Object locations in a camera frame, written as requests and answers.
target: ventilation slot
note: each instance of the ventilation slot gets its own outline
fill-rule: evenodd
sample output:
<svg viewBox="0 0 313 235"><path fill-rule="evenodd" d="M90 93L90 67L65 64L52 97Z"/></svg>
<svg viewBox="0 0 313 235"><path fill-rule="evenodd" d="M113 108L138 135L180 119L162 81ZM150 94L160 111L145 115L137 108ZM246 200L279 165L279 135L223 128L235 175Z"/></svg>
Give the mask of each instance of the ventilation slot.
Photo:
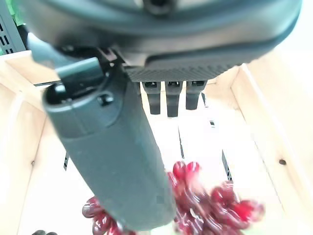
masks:
<svg viewBox="0 0 313 235"><path fill-rule="evenodd" d="M5 39L6 44L9 45L10 44L9 40L7 39L7 37L5 35L4 35L4 39Z"/></svg>
<svg viewBox="0 0 313 235"><path fill-rule="evenodd" d="M0 37L0 41L1 41L2 45L4 46L5 44L4 44L4 40L2 39L2 37Z"/></svg>

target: wooden board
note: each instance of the wooden board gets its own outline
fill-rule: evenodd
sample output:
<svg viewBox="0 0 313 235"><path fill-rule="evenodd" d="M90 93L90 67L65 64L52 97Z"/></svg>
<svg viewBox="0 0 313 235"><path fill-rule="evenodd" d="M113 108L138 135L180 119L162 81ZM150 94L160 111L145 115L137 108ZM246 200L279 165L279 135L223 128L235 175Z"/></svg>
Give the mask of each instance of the wooden board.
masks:
<svg viewBox="0 0 313 235"><path fill-rule="evenodd" d="M40 92L27 79L10 67L5 62L5 57L0 57L0 84L16 94L21 93L25 101L37 109L43 110Z"/></svg>
<svg viewBox="0 0 313 235"><path fill-rule="evenodd" d="M286 157L285 148L288 148L289 144L284 142L284 137L278 129L279 123L273 120L273 113L269 113L262 91L243 69L238 73L231 88L251 128L251 136L257 144L287 218L293 221L298 231L310 233L311 211L299 197L299 185L294 184L288 167L279 164L279 160Z"/></svg>
<svg viewBox="0 0 313 235"><path fill-rule="evenodd" d="M26 78L32 84L60 80L53 69L36 63L31 56L31 51L15 53L14 57L7 57L5 60L7 64L18 71L21 76Z"/></svg>
<svg viewBox="0 0 313 235"><path fill-rule="evenodd" d="M1 139L0 234L15 235L40 141L45 114L16 96Z"/></svg>

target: grape cluster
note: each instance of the grape cluster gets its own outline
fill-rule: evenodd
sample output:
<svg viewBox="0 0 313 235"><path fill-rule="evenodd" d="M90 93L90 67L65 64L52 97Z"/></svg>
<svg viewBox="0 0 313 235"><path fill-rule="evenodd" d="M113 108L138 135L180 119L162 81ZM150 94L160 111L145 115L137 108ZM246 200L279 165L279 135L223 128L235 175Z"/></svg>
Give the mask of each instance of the grape cluster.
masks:
<svg viewBox="0 0 313 235"><path fill-rule="evenodd" d="M83 206L83 216L93 219L93 235L136 235L133 231L123 231L118 227L117 222L100 206L99 200L95 197L89 199Z"/></svg>
<svg viewBox="0 0 313 235"><path fill-rule="evenodd" d="M253 200L239 201L233 183L223 182L207 193L197 162L176 162L168 172L176 200L176 231L182 235L242 235L252 222L260 221L265 207Z"/></svg>

